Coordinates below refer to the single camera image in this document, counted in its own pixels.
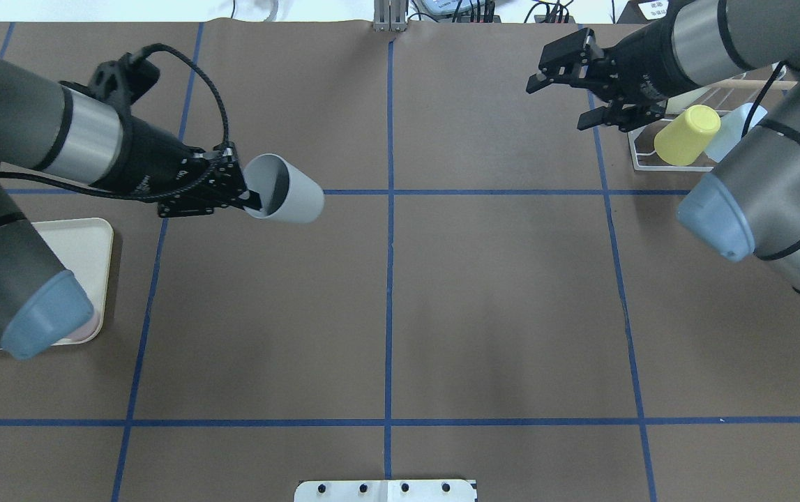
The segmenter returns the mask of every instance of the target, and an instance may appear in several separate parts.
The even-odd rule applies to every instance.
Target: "black cable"
[[[524,24],[527,24],[528,20],[530,20],[530,14],[532,14],[533,10],[536,10],[536,7],[538,6],[545,6],[545,16],[546,18],[549,17],[549,4],[537,1],[532,7],[530,7],[530,10],[528,10],[527,16],[524,18]]]
[[[439,20],[437,18],[435,18],[434,16],[431,16],[431,14],[425,14],[425,13],[412,13],[412,15],[409,16],[408,20],[411,20],[415,16],[423,16],[425,18],[434,20],[434,22],[439,22]]]
[[[572,4],[574,0],[570,0],[568,3],[564,4],[564,22],[570,22],[570,4]]]
[[[456,12],[453,13],[453,22],[456,22],[456,19],[458,18],[458,9],[461,9],[461,2],[462,0],[458,0],[458,3],[456,4]]]
[[[223,121],[223,145],[227,145],[229,142],[229,120],[227,118],[227,109],[223,105],[223,99],[220,97],[220,93],[217,90],[217,86],[214,85],[211,78],[202,71],[201,68],[197,66],[197,64],[193,63],[185,54],[181,53],[180,51],[170,47],[170,45],[164,44],[152,44],[146,45],[139,50],[138,55],[131,61],[131,64],[138,64],[141,61],[144,61],[150,55],[158,52],[167,52],[173,54],[180,61],[186,63],[187,66],[192,68],[195,73],[198,74],[199,77],[204,80],[204,83],[208,85],[208,88],[211,89],[211,94],[214,95],[214,100],[217,101],[217,108],[220,111],[220,118]],[[52,187],[56,188],[65,188],[65,190],[71,190],[73,192],[77,192],[78,194],[83,194],[91,197],[102,197],[102,198],[112,198],[118,200],[135,200],[140,202],[157,202],[160,200],[165,200],[168,198],[173,198],[174,196],[179,196],[179,194],[183,194],[192,190],[193,188],[197,187],[197,185],[201,184],[202,181],[205,181],[211,172],[214,172],[214,169],[217,168],[217,163],[211,162],[211,165],[208,166],[208,169],[205,169],[203,174],[196,178],[194,181],[190,182],[188,185],[182,188],[174,188],[173,190],[168,190],[166,192],[160,194],[147,194],[144,196],[137,196],[137,195],[120,195],[112,192],[106,192],[104,190],[96,190],[95,188],[87,188],[81,187],[80,185],[73,185],[71,183],[65,181],[58,181],[53,180],[53,178],[46,178],[45,176],[39,176],[36,174],[29,174],[28,172],[0,172],[0,178],[8,178],[8,180],[26,180],[26,181],[36,181],[38,183],[43,183],[45,185],[52,185]]]
[[[556,22],[556,19],[558,19],[561,16],[561,3],[555,2],[555,3],[550,3],[550,5],[552,6],[552,12],[546,14],[545,19],[543,19],[543,22]]]
[[[747,114],[747,121],[744,123],[744,129],[741,130],[741,137],[747,136],[747,132],[750,130],[750,123],[753,122],[753,115],[756,114],[756,111],[760,108],[760,101],[763,98],[766,98],[766,94],[769,94],[769,89],[772,89],[772,83],[778,79],[778,76],[781,74],[781,70],[785,67],[785,62],[781,61],[775,67],[775,70],[772,71],[772,76],[769,77],[767,80],[766,85],[762,86],[762,90],[760,90],[760,94],[756,96],[756,101],[753,102],[753,106],[750,106],[750,112]]]
[[[227,118],[227,108],[223,104],[223,98],[220,97],[220,93],[217,90],[217,86],[214,85],[213,80],[211,80],[211,78],[208,77],[207,73],[205,73],[201,68],[199,68],[197,64],[193,63],[193,61],[190,60],[190,58],[188,58],[185,54],[181,53],[180,51],[174,49],[173,47],[170,47],[170,45],[152,44],[152,45],[146,45],[146,47],[140,49],[139,54],[135,57],[134,60],[131,61],[131,63],[132,64],[141,63],[142,61],[147,59],[150,55],[160,52],[170,53],[179,58],[179,60],[187,64],[189,68],[192,68],[192,70],[195,71],[195,73],[197,73],[198,76],[202,78],[202,80],[204,80],[204,83],[208,85],[208,89],[211,90],[211,94],[214,96],[214,101],[217,102],[217,108],[220,112],[220,120],[223,123],[223,143],[224,144],[228,143],[229,120]]]

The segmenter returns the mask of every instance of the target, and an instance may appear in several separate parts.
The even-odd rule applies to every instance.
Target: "metal bracket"
[[[475,480],[302,482],[294,502],[477,502]]]
[[[248,190],[233,143],[221,144],[212,152],[197,153],[197,159],[216,166],[206,180],[185,194],[158,202],[158,216],[176,218],[211,214],[216,207],[259,210],[260,195]]]
[[[375,31],[406,31],[409,0],[375,0]]]

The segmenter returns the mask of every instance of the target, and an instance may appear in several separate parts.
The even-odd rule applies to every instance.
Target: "blue tape line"
[[[690,190],[608,190],[610,196],[686,196]]]
[[[800,416],[684,416],[645,418],[645,425],[738,425],[739,423],[800,423]]]
[[[0,427],[123,427],[124,420],[0,418]]]
[[[10,26],[6,31],[6,37],[3,38],[3,47],[0,47],[0,59],[6,57],[6,50],[8,49],[8,43],[12,39],[12,32],[15,31],[15,23],[11,22]]]
[[[381,418],[311,419],[145,419],[131,420],[131,428],[291,428],[383,427]],[[614,425],[775,425],[800,423],[800,416],[681,416],[611,418],[394,418],[391,427],[565,427]],[[126,420],[0,418],[0,427],[123,427]]]
[[[435,188],[434,190],[394,190],[398,196],[600,196],[601,190],[502,190],[501,188]]]
[[[393,419],[394,427],[554,427],[570,425],[639,425],[633,418],[424,418]]]
[[[195,34],[195,53],[192,61],[197,63],[199,52],[202,50],[202,36],[204,35],[204,23],[198,23],[198,31]],[[195,82],[195,71],[190,70],[189,83],[186,85],[186,99],[183,101],[183,115],[180,118],[179,134],[177,137],[183,141],[186,133],[186,121],[189,119],[189,105],[192,102],[193,82]],[[142,320],[142,334],[139,339],[139,349],[136,353],[136,366],[133,372],[133,384],[130,387],[130,400],[126,408],[126,423],[123,425],[123,438],[121,439],[121,449],[118,455],[118,469],[115,471],[114,486],[112,488],[112,502],[117,502],[120,497],[120,486],[123,480],[123,468],[126,465],[126,454],[130,445],[130,429],[132,429],[133,416],[136,408],[136,395],[139,392],[139,381],[142,375],[142,362],[145,359],[145,346],[151,327],[151,306],[154,304],[155,292],[158,289],[158,273],[161,266],[161,253],[164,250],[164,238],[167,235],[167,218],[161,220],[161,230],[158,233],[158,249],[155,252],[155,264],[151,270],[151,285],[149,286],[149,297],[145,304],[145,317]]]
[[[384,479],[393,477],[393,40],[387,44],[387,288],[384,322]]]
[[[595,98],[587,93],[589,109],[594,110]],[[610,204],[610,191],[607,189],[607,171],[604,168],[604,150],[601,147],[601,135],[598,128],[591,128],[595,139],[595,153],[598,156],[598,174],[601,175],[601,190],[604,191],[604,212],[607,216],[607,231],[610,233],[610,251],[614,258],[614,272],[617,274],[617,293],[623,307],[623,320],[626,327],[626,345],[629,350],[629,372],[632,376],[632,389],[635,394],[635,412],[638,413],[639,433],[642,439],[642,454],[644,457],[644,471],[648,480],[648,495],[651,502],[657,502],[657,487],[654,483],[654,463],[651,461],[651,446],[648,442],[648,428],[645,427],[644,406],[642,403],[642,386],[638,379],[638,365],[635,362],[635,343],[632,339],[632,323],[629,320],[629,304],[626,302],[626,285],[623,283],[623,267],[620,264],[619,247],[617,247],[617,230],[614,228],[613,207]]]
[[[335,418],[294,420],[133,420],[134,427],[235,427],[235,428],[288,428],[288,427],[383,427],[380,418]]]
[[[326,196],[386,196],[387,190],[322,190]]]

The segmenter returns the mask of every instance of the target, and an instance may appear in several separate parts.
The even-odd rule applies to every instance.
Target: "white plate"
[[[37,222],[33,224],[33,228],[37,229],[37,233],[63,266],[74,272],[77,282],[86,291],[99,317],[99,324],[90,336],[78,341],[62,339],[53,345],[87,343],[103,328],[105,295],[109,288],[109,269],[112,265],[112,226],[101,218],[82,218]]]

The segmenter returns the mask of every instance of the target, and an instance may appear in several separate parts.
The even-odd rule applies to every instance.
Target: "yellow cup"
[[[690,165],[709,145],[721,127],[716,110],[693,105],[671,121],[654,138],[654,149],[669,165]]]

